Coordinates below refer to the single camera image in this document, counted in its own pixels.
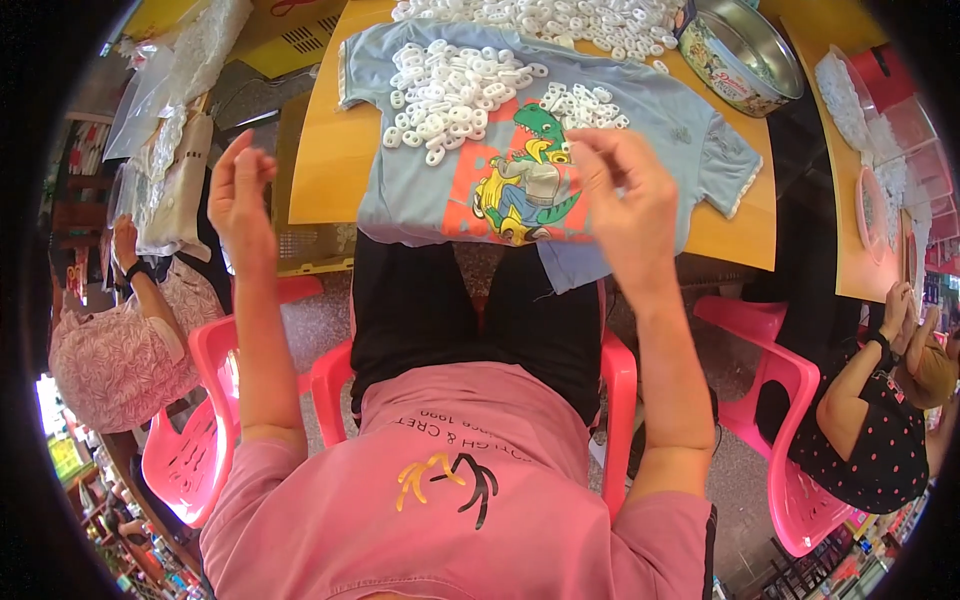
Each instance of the light blue t-shirt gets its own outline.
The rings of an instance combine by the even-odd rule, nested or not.
[[[731,218],[762,164],[719,112],[669,75],[469,22],[412,19],[351,36],[340,48],[341,105],[370,102],[382,113],[381,131],[392,126],[404,108],[390,103],[391,57],[408,42],[425,48],[435,39],[510,49],[524,63],[547,66],[549,74],[490,113],[483,140],[447,151],[438,166],[427,166],[422,146],[381,146],[357,211],[357,226],[376,241],[539,242],[558,294],[608,275],[610,266],[590,236],[579,173],[562,148],[563,127],[539,106],[549,82],[606,88],[630,129],[646,136],[679,190],[675,253],[686,244],[693,206],[707,200]]]

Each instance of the yellow table edge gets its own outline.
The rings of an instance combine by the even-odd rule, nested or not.
[[[339,50],[341,42],[358,31],[379,22],[390,21],[392,0],[350,0],[344,8],[340,21],[333,37],[330,40],[328,51],[321,63],[320,72],[310,97],[310,106],[304,122],[304,130],[300,137],[300,152],[294,171],[293,189],[291,192],[290,217],[291,225],[313,223],[352,222],[356,220],[356,206],[359,205],[363,193],[366,191],[366,180],[362,188],[355,190],[358,196],[355,204],[337,200],[330,202],[318,192],[327,189],[325,178],[332,177],[322,173],[320,161],[311,151],[322,145],[321,140],[331,136],[338,139],[336,133],[343,133],[345,128],[353,131],[363,131],[371,134],[370,115],[377,115],[375,120],[377,134],[375,141],[357,144],[346,142],[340,149],[340,159],[343,167],[352,167],[369,173],[369,158],[363,156],[371,144],[379,144],[379,110],[371,105],[362,103],[349,110],[337,112],[336,131],[333,135],[324,135],[323,125],[333,125],[332,115],[335,110],[336,82],[339,71]],[[577,42],[577,50],[587,54],[597,54],[589,42]],[[773,173],[773,152],[770,147],[770,136],[765,119],[755,119],[737,112],[727,105],[719,96],[701,82],[693,71],[686,65],[683,57],[677,51],[667,52],[661,59],[670,68],[671,74],[687,84],[693,91],[703,97],[709,104],[719,110],[731,126],[747,139],[747,142],[763,158],[763,167],[757,173],[753,185],[741,199],[737,214],[730,220],[725,219],[716,209],[706,202],[698,203],[690,215],[690,230],[687,236],[684,252],[691,252],[713,258],[730,260],[767,271],[773,271],[777,245],[777,208],[776,189]],[[329,161],[323,166],[329,168]],[[332,190],[327,194],[336,196]]]
[[[883,302],[890,287],[902,277],[904,236],[900,236],[897,251],[887,250],[877,265],[860,242],[856,224],[856,177],[861,163],[860,154],[851,148],[837,130],[827,111],[824,98],[817,86],[814,67],[827,54],[829,42],[820,39],[817,32],[800,32],[789,19],[780,18],[787,32],[797,60],[806,73],[810,93],[816,102],[824,125],[824,137],[833,174],[833,197],[837,219],[837,279],[836,294],[860,300]]]

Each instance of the pile of white plastic parts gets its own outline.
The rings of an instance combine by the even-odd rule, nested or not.
[[[394,21],[433,18],[472,21],[536,36],[573,48],[592,41],[615,60],[644,62],[663,48],[677,47],[670,35],[685,0],[401,0]]]
[[[549,70],[537,62],[523,64],[510,50],[490,46],[458,48],[437,39],[425,49],[414,43],[394,54],[397,72],[390,79],[396,89],[390,104],[400,110],[394,124],[383,132],[383,145],[426,148],[426,163],[440,164],[447,150],[459,148],[468,139],[487,135],[488,113],[516,97],[516,91]],[[630,125],[620,108],[611,104],[603,87],[587,89],[575,84],[550,82],[540,107],[555,115],[564,129],[579,127],[619,128]]]

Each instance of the pink plastic chair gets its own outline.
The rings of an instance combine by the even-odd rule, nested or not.
[[[283,277],[277,281],[280,303],[324,290],[314,276]],[[190,353],[208,393],[178,434],[161,410],[150,423],[143,448],[143,479],[158,498],[190,527],[209,518],[233,464],[240,431],[237,377],[228,352],[237,348],[237,332],[229,315],[190,332]],[[309,389],[309,373],[298,378],[300,391]]]
[[[697,301],[693,314],[762,348],[754,384],[736,402],[720,402],[720,422],[767,459],[767,499],[774,529],[783,547],[796,557],[810,552],[853,508],[818,486],[787,450],[817,391],[820,371],[810,361],[774,342],[786,304],[762,304],[708,296]],[[778,381],[790,396],[780,432],[771,447],[756,426],[760,387]]]
[[[351,340],[346,340],[314,363],[311,370],[313,403],[324,445],[344,441],[347,433],[340,412],[340,393],[353,375]],[[626,498],[627,463],[634,436],[636,359],[609,329],[604,330],[600,373],[607,382],[607,459],[601,494],[613,520]]]

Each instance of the pink patterned shirt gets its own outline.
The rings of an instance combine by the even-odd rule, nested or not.
[[[174,258],[160,293],[184,333],[224,316],[213,287]],[[174,330],[140,315],[136,296],[110,310],[64,310],[50,345],[50,371],[67,408],[100,433],[130,430],[200,385]]]

